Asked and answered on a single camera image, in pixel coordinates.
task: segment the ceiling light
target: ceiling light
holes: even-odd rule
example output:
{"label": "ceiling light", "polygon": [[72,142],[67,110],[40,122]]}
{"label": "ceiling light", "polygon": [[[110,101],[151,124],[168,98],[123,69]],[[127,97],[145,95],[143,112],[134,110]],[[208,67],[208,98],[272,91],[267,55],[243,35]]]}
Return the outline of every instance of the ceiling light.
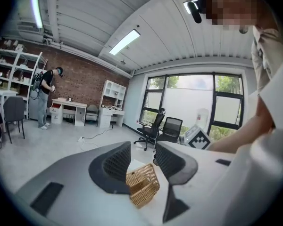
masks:
{"label": "ceiling light", "polygon": [[42,20],[41,20],[41,14],[40,14],[40,8],[39,8],[39,0],[31,0],[32,7],[33,7],[33,15],[34,19],[36,21],[37,27],[42,28]]}
{"label": "ceiling light", "polygon": [[121,51],[124,47],[126,47],[133,40],[137,39],[139,36],[140,34],[135,29],[133,29],[110,50],[110,54],[116,55],[119,51]]}
{"label": "ceiling light", "polygon": [[183,5],[185,7],[185,10],[187,10],[188,14],[191,14],[191,11],[190,11],[190,9],[188,7],[188,2],[193,2],[195,4],[195,7],[198,9],[196,1],[198,1],[198,0],[191,0],[191,1],[187,1],[187,2],[183,3]]}

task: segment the black mesh chair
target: black mesh chair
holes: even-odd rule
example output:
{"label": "black mesh chair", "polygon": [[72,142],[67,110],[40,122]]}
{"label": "black mesh chair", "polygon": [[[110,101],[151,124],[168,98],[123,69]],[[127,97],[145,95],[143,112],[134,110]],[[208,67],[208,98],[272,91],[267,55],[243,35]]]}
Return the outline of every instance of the black mesh chair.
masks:
{"label": "black mesh chair", "polygon": [[151,127],[148,127],[147,124],[140,122],[140,124],[142,125],[142,128],[137,128],[137,130],[140,131],[145,138],[140,137],[139,140],[134,141],[133,143],[135,144],[136,142],[145,142],[146,147],[144,148],[144,151],[147,150],[148,141],[150,138],[154,139],[156,143],[156,138],[160,130],[159,126],[162,123],[162,120],[164,119],[165,114],[166,114],[165,109],[161,108],[158,114],[156,115],[155,121],[153,123],[150,122],[152,124]]}
{"label": "black mesh chair", "polygon": [[11,142],[10,138],[10,132],[9,132],[9,127],[8,124],[17,121],[18,122],[18,128],[20,132],[20,121],[22,124],[22,132],[23,132],[23,138],[25,139],[24,135],[24,129],[23,129],[23,119],[24,119],[24,110],[25,110],[25,104],[24,100],[22,97],[17,96],[17,97],[9,97],[4,105],[4,118],[5,118],[5,125],[6,129],[8,131],[8,137]]}
{"label": "black mesh chair", "polygon": [[[156,141],[169,141],[173,143],[178,142],[178,138],[180,135],[181,125],[183,120],[167,117],[164,127],[162,128],[162,135],[159,135],[156,138]],[[156,154],[154,154],[153,163],[158,166],[156,162]]]}

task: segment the black window frame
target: black window frame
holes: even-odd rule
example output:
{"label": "black window frame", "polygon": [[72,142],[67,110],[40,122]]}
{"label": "black window frame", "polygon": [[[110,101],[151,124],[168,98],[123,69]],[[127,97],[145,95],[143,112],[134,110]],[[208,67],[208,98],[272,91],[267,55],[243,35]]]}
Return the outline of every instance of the black window frame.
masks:
{"label": "black window frame", "polygon": [[[168,77],[186,76],[186,75],[212,75],[213,76],[213,101],[212,101],[212,110],[211,110],[211,115],[210,115],[210,121],[209,121],[209,125],[208,125],[208,130],[207,130],[208,135],[210,134],[212,126],[218,126],[218,127],[235,129],[235,130],[238,130],[242,126],[243,116],[244,116],[244,84],[243,84],[242,74],[216,73],[216,72],[211,72],[211,73],[208,73],[208,72],[205,72],[205,73],[177,73],[177,74],[165,74],[165,75],[160,75],[160,76],[149,77],[148,81],[147,81],[147,87],[146,87],[146,90],[145,90],[143,102],[142,102],[142,108],[141,108],[141,114],[140,114],[139,122],[142,121],[142,116],[143,116],[144,111],[151,111],[151,112],[158,113],[159,109],[161,109],[162,104],[163,104],[163,100],[164,100],[165,89],[167,88],[166,82],[168,81]],[[241,89],[242,94],[216,91],[216,76],[228,76],[228,77],[239,78],[241,80],[242,88],[240,88],[240,89]],[[165,77],[164,86],[163,86],[162,89],[148,89],[148,87],[150,86],[150,80],[151,79],[161,78],[161,77]],[[152,108],[148,108],[148,107],[144,106],[145,102],[146,102],[147,94],[149,92],[159,92],[159,93],[161,93],[159,109],[152,109]],[[239,125],[214,120],[215,112],[216,112],[216,99],[217,99],[217,97],[228,97],[228,98],[240,99],[241,112],[240,112],[240,118],[239,118]]]}

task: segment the wicker basket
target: wicker basket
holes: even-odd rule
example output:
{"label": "wicker basket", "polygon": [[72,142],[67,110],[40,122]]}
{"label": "wicker basket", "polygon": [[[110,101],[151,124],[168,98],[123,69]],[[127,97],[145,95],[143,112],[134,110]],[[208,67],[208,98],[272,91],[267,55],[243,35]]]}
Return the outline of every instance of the wicker basket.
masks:
{"label": "wicker basket", "polygon": [[130,187],[130,199],[138,209],[150,202],[159,190],[159,182],[151,163],[129,172],[126,184]]}

